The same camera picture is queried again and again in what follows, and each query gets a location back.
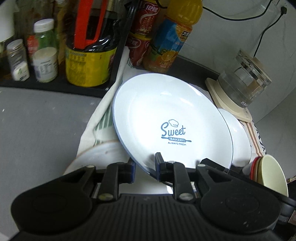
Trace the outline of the orange juice bottle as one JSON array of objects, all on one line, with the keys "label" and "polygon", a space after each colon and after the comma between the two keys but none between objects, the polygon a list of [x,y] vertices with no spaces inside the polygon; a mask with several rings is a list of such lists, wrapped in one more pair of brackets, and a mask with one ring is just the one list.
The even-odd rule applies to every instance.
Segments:
[{"label": "orange juice bottle", "polygon": [[143,59],[145,70],[167,73],[192,32],[193,25],[201,18],[202,11],[201,0],[170,2]]}]

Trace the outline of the cream kettle base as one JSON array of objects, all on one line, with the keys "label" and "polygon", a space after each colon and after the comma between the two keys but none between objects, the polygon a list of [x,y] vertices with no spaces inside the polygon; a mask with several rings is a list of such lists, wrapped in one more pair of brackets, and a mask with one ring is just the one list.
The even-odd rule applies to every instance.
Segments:
[{"label": "cream kettle base", "polygon": [[207,78],[205,84],[209,90],[210,96],[212,97],[217,108],[222,108],[238,120],[250,123],[252,122],[252,116],[247,108],[239,107],[234,101],[232,101],[227,94],[224,92],[217,80]]}]

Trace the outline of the white cap seasoning jar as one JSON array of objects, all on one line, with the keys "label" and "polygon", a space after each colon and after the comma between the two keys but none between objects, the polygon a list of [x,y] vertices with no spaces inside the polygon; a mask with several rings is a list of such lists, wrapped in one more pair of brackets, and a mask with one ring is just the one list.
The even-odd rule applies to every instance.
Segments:
[{"label": "white cap seasoning jar", "polygon": [[32,56],[35,76],[41,83],[54,80],[58,74],[56,36],[54,20],[43,19],[34,23],[34,34],[37,50]]}]

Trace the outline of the small glass spice jar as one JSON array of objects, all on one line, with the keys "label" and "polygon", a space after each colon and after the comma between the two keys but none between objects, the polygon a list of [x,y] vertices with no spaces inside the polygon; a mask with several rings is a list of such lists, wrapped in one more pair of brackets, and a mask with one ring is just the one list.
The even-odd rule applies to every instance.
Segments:
[{"label": "small glass spice jar", "polygon": [[6,50],[13,80],[27,80],[30,76],[30,73],[23,40],[17,39],[10,42],[6,47]]}]

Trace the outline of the white plate blue rim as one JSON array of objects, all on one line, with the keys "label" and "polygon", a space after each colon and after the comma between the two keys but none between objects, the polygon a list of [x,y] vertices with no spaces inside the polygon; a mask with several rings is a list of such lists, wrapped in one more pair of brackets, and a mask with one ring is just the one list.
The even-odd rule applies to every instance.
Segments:
[{"label": "white plate blue rim", "polygon": [[[68,174],[87,165],[97,169],[105,169],[109,164],[116,162],[127,163],[130,159],[119,141],[105,142],[81,153],[66,169]],[[120,194],[172,194],[170,186],[158,182],[141,168],[136,167],[135,181],[133,184],[119,185]]]}]

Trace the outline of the white plate sweet bakery print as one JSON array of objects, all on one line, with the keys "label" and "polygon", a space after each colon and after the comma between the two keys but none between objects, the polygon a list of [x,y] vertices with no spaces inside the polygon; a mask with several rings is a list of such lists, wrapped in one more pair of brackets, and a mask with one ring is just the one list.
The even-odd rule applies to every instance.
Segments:
[{"label": "white plate sweet bakery print", "polygon": [[203,159],[230,168],[233,144],[217,107],[188,83],[145,73],[127,80],[115,94],[113,124],[129,156],[152,177],[154,158],[195,168]]}]

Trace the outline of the red soda can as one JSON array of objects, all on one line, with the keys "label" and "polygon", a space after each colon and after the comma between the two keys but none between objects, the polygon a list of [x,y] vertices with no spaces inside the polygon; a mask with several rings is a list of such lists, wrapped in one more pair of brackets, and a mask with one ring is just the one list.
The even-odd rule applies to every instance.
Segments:
[{"label": "red soda can", "polygon": [[129,48],[129,57],[133,66],[140,66],[151,39],[149,36],[129,33],[126,45]]},{"label": "red soda can", "polygon": [[156,1],[141,1],[133,32],[148,36],[152,32],[154,22],[159,12],[160,7]]}]

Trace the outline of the glass kettle with cream lid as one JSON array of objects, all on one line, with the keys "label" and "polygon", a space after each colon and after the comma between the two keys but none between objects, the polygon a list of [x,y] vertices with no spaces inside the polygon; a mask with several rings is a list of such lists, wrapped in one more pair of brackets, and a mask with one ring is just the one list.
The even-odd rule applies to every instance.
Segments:
[{"label": "glass kettle with cream lid", "polygon": [[271,78],[257,58],[240,49],[218,82],[235,104],[246,108],[271,84]]}]

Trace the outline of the dark soy sauce jug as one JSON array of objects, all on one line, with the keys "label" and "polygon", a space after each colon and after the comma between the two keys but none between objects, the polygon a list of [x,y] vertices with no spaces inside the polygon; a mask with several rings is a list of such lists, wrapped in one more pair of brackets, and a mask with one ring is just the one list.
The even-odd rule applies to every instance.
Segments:
[{"label": "dark soy sauce jug", "polygon": [[118,46],[114,1],[70,1],[63,19],[67,80],[97,87],[109,80]]}]

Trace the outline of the small cream bowl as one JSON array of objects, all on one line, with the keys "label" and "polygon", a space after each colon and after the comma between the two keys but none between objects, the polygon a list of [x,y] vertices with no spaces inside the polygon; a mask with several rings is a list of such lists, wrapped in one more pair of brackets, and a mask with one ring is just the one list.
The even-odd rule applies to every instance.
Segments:
[{"label": "small cream bowl", "polygon": [[260,160],[257,183],[288,197],[288,187],[283,170],[271,155],[265,155]]}]

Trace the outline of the patterned white cloth mat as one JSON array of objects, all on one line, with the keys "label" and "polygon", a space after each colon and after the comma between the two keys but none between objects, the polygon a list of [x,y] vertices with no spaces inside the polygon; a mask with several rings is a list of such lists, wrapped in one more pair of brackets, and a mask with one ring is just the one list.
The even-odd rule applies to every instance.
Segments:
[{"label": "patterned white cloth mat", "polygon": [[[132,67],[130,58],[128,56],[129,53],[130,50],[128,47],[124,47],[115,84],[110,90],[108,90],[107,94],[100,101],[99,105],[88,121],[86,129],[80,139],[77,156],[96,145],[118,140],[112,121],[111,110],[111,104],[116,90],[129,78],[145,73],[143,70],[137,70]],[[253,121],[247,123],[239,120],[239,122],[243,125],[251,145],[250,162],[252,162],[256,157],[262,157],[266,155],[266,150],[262,144],[262,139]]]}]

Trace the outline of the red rimmed bowl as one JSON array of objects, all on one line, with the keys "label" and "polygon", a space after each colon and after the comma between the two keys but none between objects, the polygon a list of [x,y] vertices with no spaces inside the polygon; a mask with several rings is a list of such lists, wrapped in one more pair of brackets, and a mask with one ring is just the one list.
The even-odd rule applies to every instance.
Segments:
[{"label": "red rimmed bowl", "polygon": [[258,165],[259,165],[259,162],[260,162],[261,159],[262,159],[262,157],[256,157],[254,159],[254,161],[252,162],[252,166],[251,166],[250,174],[249,174],[249,178],[252,181],[255,181],[255,182],[257,181]]}]

